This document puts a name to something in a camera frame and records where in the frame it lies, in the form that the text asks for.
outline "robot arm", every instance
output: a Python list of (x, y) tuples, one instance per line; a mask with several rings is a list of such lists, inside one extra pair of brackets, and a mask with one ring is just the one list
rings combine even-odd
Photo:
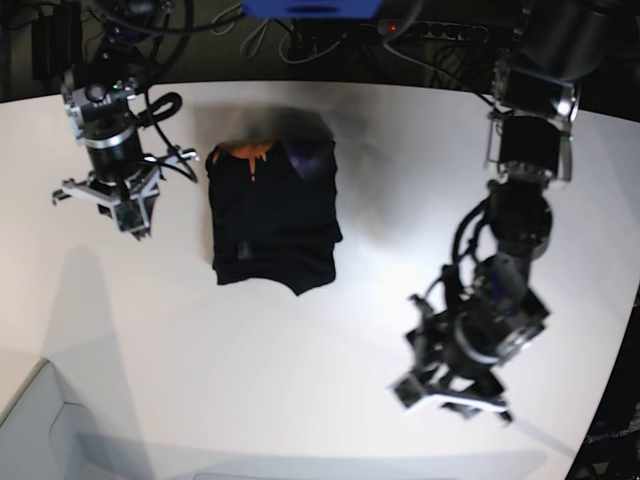
[[(430, 398), (465, 418), (485, 410), (512, 420), (493, 368), (513, 359), (545, 328), (549, 312), (528, 286), (531, 264), (546, 251), (553, 223), (543, 193), (553, 183), (571, 181), (577, 82), (600, 63), (618, 6), (614, 0), (538, 0), (533, 9), (525, 7), (520, 45), (496, 65), (486, 165), (498, 180), (460, 224), (451, 264), (436, 281), (444, 285), (447, 309), (436, 314), (429, 292), (412, 297), (421, 317), (407, 335), (415, 363), (392, 386), (406, 408)], [(464, 233), (476, 219), (469, 247), (461, 252)], [(480, 261), (475, 250), (485, 226), (497, 252)], [(458, 272), (466, 256), (476, 267), (472, 284), (463, 288)], [(471, 385), (454, 390), (456, 378)]]
[[(115, 8), (141, 24), (156, 22), (163, 12), (159, 3), (150, 0), (132, 0), (126, 9), (119, 5)], [(158, 158), (143, 153), (138, 130), (154, 126), (166, 139), (158, 123), (177, 113), (182, 99), (170, 93), (149, 104), (149, 77), (160, 67), (135, 47), (147, 36), (113, 23), (105, 30), (93, 60), (67, 71), (62, 86), (65, 111), (78, 145), (86, 147), (92, 171), (85, 181), (64, 181), (53, 193), (53, 202), (68, 198), (91, 201), (114, 221), (119, 232), (140, 240), (151, 232), (162, 170), (177, 171), (196, 182), (187, 162), (198, 156), (168, 140), (167, 155)], [(145, 96), (147, 110), (135, 115), (129, 101), (139, 94)]]

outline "white tabletop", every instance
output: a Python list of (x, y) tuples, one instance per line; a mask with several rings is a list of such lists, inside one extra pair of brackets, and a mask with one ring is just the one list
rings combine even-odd
[[(0, 106), (0, 346), (54, 363), (128, 478), (564, 478), (640, 277), (640, 125), (578, 117), (575, 180), (547, 195), (553, 236), (531, 278), (552, 315), (498, 372), (517, 418), (504, 428), (437, 405), (404, 415), (386, 391), (410, 365), (407, 297), (435, 278), (487, 193), (486, 106), (353, 84), (190, 84), (152, 96), (169, 90), (185, 105), (167, 133), (203, 157), (230, 124), (265, 110), (318, 112), (337, 142), (345, 240), (336, 282), (300, 298), (264, 280), (218, 287), (202, 166), (198, 186), (167, 174), (153, 238), (138, 243), (91, 204), (51, 206), (62, 179), (89, 169), (59, 97)], [(142, 139), (162, 152), (152, 131)]]

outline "cable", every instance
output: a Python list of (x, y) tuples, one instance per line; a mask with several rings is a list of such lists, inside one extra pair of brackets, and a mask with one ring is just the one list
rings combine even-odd
[(155, 162), (147, 162), (146, 160), (139, 160), (136, 163), (140, 164), (140, 165), (148, 165), (150, 167), (158, 167), (160, 169), (162, 168), (168, 168), (169, 170), (171, 170), (172, 172), (176, 172), (179, 173), (180, 175), (182, 175), (183, 177), (189, 179), (190, 181), (192, 181), (193, 183), (198, 183), (198, 179), (195, 178), (195, 174), (193, 173), (193, 170), (191, 169), (191, 167), (189, 167), (186, 163), (184, 163), (184, 165), (186, 165), (187, 167), (189, 167), (189, 170), (191, 170), (190, 173), (185, 172), (184, 170), (176, 167), (175, 165), (168, 165), (166, 163), (155, 163)]
[(460, 63), (458, 64), (458, 68), (453, 72), (456, 77), (465, 80), (465, 74), (468, 72), (469, 68), (468, 65), (471, 62), (471, 58), (474, 57), (475, 52), (476, 51), (473, 48), (468, 48), (464, 51), (462, 58), (460, 59)]
[(360, 54), (362, 55), (362, 57), (367, 61), (367, 63), (371, 67), (371, 70), (373, 71), (373, 75), (374, 75), (374, 78), (376, 78), (376, 81), (380, 83), (385, 83), (385, 82), (392, 83), (391, 80), (389, 79), (389, 76), (384, 71), (382, 66), (378, 63), (377, 59), (375, 58), (371, 50), (369, 50), (369, 47), (367, 46), (367, 44), (358, 43), (357, 48)]
[(84, 18), (84, 19), (80, 19), (80, 21), (82, 23), (87, 23), (89, 20), (91, 20), (92, 18), (94, 20), (97, 20), (98, 22), (102, 23), (102, 20), (100, 19), (100, 17), (98, 17), (95, 12), (93, 11), (93, 8), (91, 7), (87, 7), (85, 9), (82, 10), (82, 13), (88, 13), (88, 15)]
[[(171, 14), (167, 13), (164, 16), (164, 20), (162, 21), (162, 27), (167, 28), (169, 26), (169, 21), (171, 20)], [(153, 39), (153, 48), (151, 49), (151, 53), (149, 53), (149, 60), (155, 62), (158, 53), (160, 52), (160, 47), (162, 46), (162, 42), (164, 42), (164, 37), (156, 37)]]
[(182, 97), (176, 92), (169, 92), (162, 95), (155, 102), (151, 103), (147, 110), (140, 112), (136, 115), (137, 126), (141, 128), (148, 128), (153, 125), (151, 115), (155, 118), (156, 122), (163, 122), (180, 111), (182, 108)]
[(456, 77), (452, 73), (449, 73), (446, 70), (443, 70), (442, 68), (440, 68), (440, 67), (438, 67), (438, 66), (436, 66), (436, 65), (434, 65), (432, 63), (429, 63), (427, 61), (410, 57), (409, 55), (405, 55), (404, 53), (400, 53), (396, 49), (394, 49), (393, 47), (388, 45), (387, 43), (383, 43), (383, 47), (387, 51), (391, 52), (392, 54), (394, 54), (398, 58), (402, 58), (403, 60), (406, 60), (407, 62), (415, 63), (416, 65), (420, 65), (420, 66), (425, 67), (425, 68), (430, 68), (431, 70), (434, 70), (435, 72), (438, 72), (441, 75), (444, 75), (445, 77), (450, 78), (451, 80), (456, 82), (458, 85), (460, 85), (462, 88), (464, 88), (464, 89), (468, 90), (469, 92), (473, 93), (475, 96), (477, 96), (480, 100), (482, 100), (484, 103), (489, 105), (491, 108), (495, 107), (495, 103), (493, 102), (493, 100), (489, 100), (482, 93), (478, 92), (476, 89), (472, 88), (471, 86), (469, 86), (468, 84), (463, 82), (460, 78)]
[[(194, 7), (193, 0), (183, 0), (184, 3), (184, 26), (185, 29), (189, 29), (193, 26), (193, 17), (194, 17)], [(191, 40), (190, 35), (183, 35), (180, 37), (178, 41), (178, 45), (176, 45), (175, 50), (169, 56), (169, 58), (165, 61), (165, 63), (156, 70), (156, 72), (147, 78), (142, 85), (138, 87), (137, 92), (146, 92), (149, 88), (155, 85), (160, 78), (162, 78), (169, 70), (173, 68), (173, 66), (180, 59), (182, 54), (187, 49), (189, 45), (189, 40)]]
[[(220, 12), (218, 15), (213, 17), (213, 19), (211, 20), (211, 24), (216, 25), (219, 22), (225, 20), (229, 15), (232, 15), (234, 13), (236, 13), (236, 16), (239, 13), (242, 13), (242, 3), (236, 3), (235, 5), (232, 5), (226, 10)], [(293, 30), (287, 27), (280, 20), (263, 20), (262, 22), (260, 22), (260, 25), (258, 25), (258, 27), (247, 36), (244, 42), (242, 42), (242, 45), (240, 45), (241, 57), (246, 60), (252, 60), (258, 55), (258, 53), (260, 53), (260, 49), (262, 48), (262, 44), (264, 43), (264, 39), (267, 35), (267, 32), (269, 31), (269, 27), (271, 26), (272, 22), (277, 22), (278, 25), (286, 29), (287, 32), (293, 34)], [(226, 35), (227, 33), (231, 32), (231, 30), (233, 30), (236, 25), (237, 21), (234, 21), (230, 23), (224, 30), (216, 30), (216, 28), (212, 28), (211, 34), (216, 36)]]
[(178, 151), (178, 149), (176, 148), (175, 145), (173, 145), (169, 141), (167, 136), (164, 134), (164, 132), (160, 128), (160, 125), (156, 120), (156, 116), (153, 114), (153, 110), (151, 108), (151, 102), (149, 101), (149, 90), (144, 91), (144, 105), (147, 109), (147, 112), (149, 113), (149, 119), (151, 121), (151, 125), (153, 126), (153, 128), (156, 129), (156, 132), (158, 132), (158, 135), (160, 136), (164, 144), (167, 146), (167, 152), (169, 153), (169, 155), (174, 155)]
[(291, 37), (291, 34), (287, 33), (284, 37), (282, 37), (282, 40), (280, 40), (280, 45), (278, 46), (278, 53), (280, 54), (280, 58), (284, 63), (287, 63), (289, 65), (302, 65), (303, 63), (313, 62), (314, 60), (317, 60), (320, 57), (324, 57), (328, 53), (333, 52), (336, 48), (340, 46), (340, 44), (347, 37), (347, 35), (344, 34), (340, 40), (338, 40), (336, 43), (334, 43), (330, 47), (326, 48), (320, 53), (314, 53), (313, 55), (311, 55), (308, 58), (305, 58), (304, 60), (290, 60), (285, 56), (284, 52), (282, 51), (282, 47), (284, 46), (285, 40), (289, 37)]
[(469, 252), (469, 255), (471, 255), (471, 258), (476, 265), (480, 263), (480, 261), (478, 260), (478, 256), (476, 255), (476, 251), (478, 250), (478, 245), (480, 242), (480, 233), (486, 225), (486, 217), (482, 217), (480, 220), (478, 220), (478, 223), (476, 223), (476, 226), (473, 228), (473, 236), (469, 240), (469, 246), (467, 247), (467, 252)]
[(469, 253), (469, 249), (463, 255), (460, 255), (460, 242), (462, 241), (462, 236), (464, 235), (465, 230), (469, 226), (469, 224), (473, 221), (474, 218), (482, 214), (487, 206), (487, 200), (482, 200), (476, 207), (471, 210), (466, 217), (462, 219), (460, 225), (458, 225), (458, 229), (456, 230), (456, 235), (453, 240), (453, 248), (451, 250), (451, 261), (454, 265), (460, 263), (462, 258)]
[(147, 26), (139, 25), (135, 22), (132, 22), (128, 20), (126, 17), (123, 17), (122, 15), (120, 15), (119, 13), (114, 12), (111, 9), (111, 7), (107, 5), (105, 0), (95, 0), (95, 3), (98, 6), (98, 8), (102, 10), (102, 13), (104, 13), (107, 16), (107, 18), (109, 18), (111, 21), (118, 23), (123, 27), (127, 27), (132, 30), (136, 30), (138, 32), (146, 33), (147, 35), (156, 36), (156, 37), (159, 35), (193, 35), (195, 33), (209, 32), (213, 28), (222, 27), (230, 23), (235, 23), (243, 19), (244, 17), (246, 17), (246, 14), (242, 12), (238, 15), (221, 20), (216, 24), (208, 23), (206, 25), (197, 25), (197, 26), (185, 27), (182, 29), (147, 27)]
[(216, 30), (215, 26), (217, 26), (220, 21), (224, 20), (225, 17), (227, 17), (228, 15), (230, 15), (231, 13), (233, 13), (236, 10), (238, 10), (238, 13), (242, 13), (242, 2), (241, 3), (236, 3), (235, 5), (232, 5), (231, 7), (227, 8), (226, 10), (223, 10), (218, 15), (213, 17), (211, 19), (211, 22), (210, 22), (210, 25), (213, 26), (211, 28), (211, 34), (212, 35), (222, 36), (222, 35), (226, 35), (231, 30), (233, 30), (235, 28), (235, 26), (237, 25), (237, 23), (238, 23), (237, 21), (233, 21), (233, 22), (229, 23), (227, 25), (227, 28), (225, 28), (224, 30)]
[(53, 2), (34, 2), (34, 3), (21, 3), (22, 7), (59, 7), (60, 3)]
[(151, 125), (153, 125), (153, 128), (155, 128), (156, 132), (158, 132), (158, 135), (160, 136), (162, 141), (167, 146), (167, 153), (169, 155), (178, 156), (178, 158), (179, 158), (178, 162), (181, 165), (184, 165), (184, 167), (187, 169), (187, 171), (185, 172), (184, 170), (182, 170), (182, 169), (180, 169), (180, 168), (178, 168), (178, 167), (176, 167), (174, 165), (167, 165), (167, 164), (164, 164), (164, 163), (161, 163), (161, 162), (158, 162), (156, 164), (154, 162), (147, 162), (147, 161), (142, 160), (141, 163), (148, 164), (148, 165), (156, 165), (156, 166), (160, 166), (161, 168), (168, 168), (169, 170), (173, 170), (174, 172), (180, 173), (181, 175), (185, 176), (186, 178), (188, 178), (193, 183), (198, 183), (198, 177), (196, 176), (196, 174), (193, 171), (193, 169), (191, 168), (191, 166), (188, 165), (187, 162), (185, 162), (182, 159), (182, 157), (180, 157), (180, 154), (179, 154), (180, 148), (175, 146), (175, 145), (173, 145), (169, 141), (169, 139), (167, 138), (165, 133), (162, 131), (162, 128), (160, 128), (160, 125), (158, 124), (156, 116), (153, 114), (154, 108), (151, 105), (151, 102), (149, 101), (149, 90), (145, 90), (145, 92), (144, 92), (144, 103), (145, 103), (145, 107), (147, 109), (146, 111), (149, 114), (149, 119), (151, 121)]
[(431, 292), (433, 292), (433, 289), (436, 288), (438, 286), (438, 284), (440, 282), (442, 282), (442, 280), (443, 280), (442, 276), (440, 276), (440, 277), (436, 278), (431, 285), (429, 285), (429, 288), (427, 288), (427, 291), (425, 292), (424, 297), (423, 297), (423, 299), (425, 301), (428, 300), (429, 295), (431, 295)]
[(278, 25), (280, 25), (282, 28), (284, 28), (287, 32), (289, 32), (291, 35), (293, 35), (293, 29), (289, 28), (287, 25), (285, 25), (283, 22), (281, 22), (280, 20), (278, 20), (277, 18), (274, 18), (273, 21), (275, 23), (277, 23)]
[[(433, 64), (438, 68), (444, 69), (446, 62), (454, 55), (456, 48), (457, 47), (455, 45), (445, 45), (444, 47), (439, 48), (433, 55)], [(429, 82), (429, 87), (436, 87), (436, 82), (441, 88), (444, 88), (445, 85), (438, 75), (438, 72), (433, 72), (431, 81)]]
[(84, 63), (89, 63), (89, 44), (91, 42), (93, 42), (94, 40), (102, 37), (104, 35), (104, 30), (102, 30), (100, 33), (98, 33), (97, 35), (94, 35), (91, 38), (88, 38), (85, 42), (84, 45), (82, 46), (82, 59), (84, 60)]

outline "blue object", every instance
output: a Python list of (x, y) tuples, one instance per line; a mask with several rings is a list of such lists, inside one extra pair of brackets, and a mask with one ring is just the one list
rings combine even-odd
[(258, 18), (371, 18), (382, 0), (244, 0)]

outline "orange fabric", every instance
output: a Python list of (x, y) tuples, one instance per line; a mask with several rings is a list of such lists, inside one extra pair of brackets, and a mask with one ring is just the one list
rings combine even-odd
[(249, 171), (251, 173), (251, 181), (256, 181), (256, 160), (267, 161), (267, 152), (273, 147), (273, 141), (261, 143), (245, 143), (239, 145), (224, 144), (218, 145), (216, 153), (213, 155), (213, 163), (215, 164), (220, 157), (220, 153), (228, 153), (232, 157), (240, 160), (249, 161)]

